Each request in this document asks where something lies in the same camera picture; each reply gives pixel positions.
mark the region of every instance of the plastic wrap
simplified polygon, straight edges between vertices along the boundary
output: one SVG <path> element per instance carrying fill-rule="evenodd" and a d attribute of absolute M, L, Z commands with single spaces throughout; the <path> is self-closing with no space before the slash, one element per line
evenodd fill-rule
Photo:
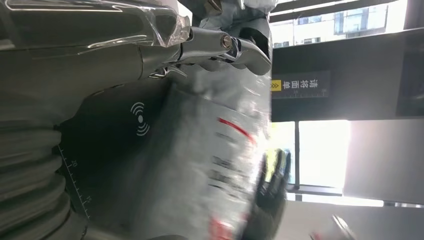
<path fill-rule="evenodd" d="M 271 12 L 277 6 L 278 0 L 244 0 L 244 5 L 249 8 L 259 9 L 265 13 Z"/>
<path fill-rule="evenodd" d="M 187 66 L 152 127 L 152 159 L 133 237 L 239 239 L 253 203 L 270 116 L 271 75 Z"/>
<path fill-rule="evenodd" d="M 8 0 L 5 24 L 17 49 L 78 47 L 79 53 L 122 44 L 169 47 L 187 40 L 188 17 L 147 1 Z"/>
<path fill-rule="evenodd" d="M 237 0 L 238 6 L 240 7 L 240 9 L 244 10 L 245 9 L 245 0 Z"/>
<path fill-rule="evenodd" d="M 221 0 L 222 14 L 203 19 L 200 26 L 206 29 L 226 30 L 234 24 L 248 23 L 256 19 L 265 19 L 263 9 L 254 9 L 244 6 L 244 1 L 238 4 L 234 0 Z"/>

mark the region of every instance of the hand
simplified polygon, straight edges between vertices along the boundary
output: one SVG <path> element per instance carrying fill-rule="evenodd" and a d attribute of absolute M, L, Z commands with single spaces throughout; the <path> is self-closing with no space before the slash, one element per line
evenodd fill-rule
<path fill-rule="evenodd" d="M 286 153 L 285 162 L 284 172 L 282 172 L 283 151 L 278 150 L 277 164 L 271 181 L 266 186 L 267 158 L 264 156 L 255 205 L 252 208 L 242 240 L 271 240 L 276 234 L 286 205 L 286 186 L 291 167 L 290 152 Z"/>

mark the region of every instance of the red stripe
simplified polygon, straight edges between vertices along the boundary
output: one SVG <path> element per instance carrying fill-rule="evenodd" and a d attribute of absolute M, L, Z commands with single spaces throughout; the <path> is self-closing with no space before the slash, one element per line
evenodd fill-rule
<path fill-rule="evenodd" d="M 312 233 L 312 238 L 313 240 L 321 240 L 321 236 L 316 232 Z"/>
<path fill-rule="evenodd" d="M 231 230 L 222 222 L 211 217 L 209 220 L 210 240 L 233 240 Z"/>
<path fill-rule="evenodd" d="M 222 118 L 218 118 L 218 121 L 220 122 L 220 123 L 223 123 L 223 124 L 226 124 L 226 125 L 228 125 L 228 126 L 230 126 L 230 127 L 232 127 L 232 128 L 235 128 L 237 131 L 239 131 L 241 134 L 243 134 L 244 136 L 246 136 L 248 139 L 249 139 L 249 141 L 251 141 L 251 143 L 253 143 L 253 144 L 256 144 L 256 141 L 255 141 L 255 139 L 252 137 L 252 135 L 250 135 L 250 133 L 248 133 L 246 130 L 244 130 L 243 128 L 241 128 L 240 126 L 237 126 L 236 124 L 234 124 L 234 123 L 232 123 L 232 122 L 230 122 L 230 121 L 227 121 L 227 120 L 225 120 L 225 119 L 222 119 Z"/>

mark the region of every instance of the red label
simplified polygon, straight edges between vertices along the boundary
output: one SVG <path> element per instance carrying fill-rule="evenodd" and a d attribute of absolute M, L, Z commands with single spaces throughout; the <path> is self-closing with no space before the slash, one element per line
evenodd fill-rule
<path fill-rule="evenodd" d="M 211 218 L 209 222 L 210 240 L 233 240 L 231 229 L 222 222 Z"/>

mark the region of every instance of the yellow tag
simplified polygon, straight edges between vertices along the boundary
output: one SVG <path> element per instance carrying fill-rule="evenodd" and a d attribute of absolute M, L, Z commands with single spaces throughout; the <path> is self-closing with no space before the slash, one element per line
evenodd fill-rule
<path fill-rule="evenodd" d="M 281 80 L 272 80 L 271 92 L 280 92 L 280 91 L 281 91 Z"/>

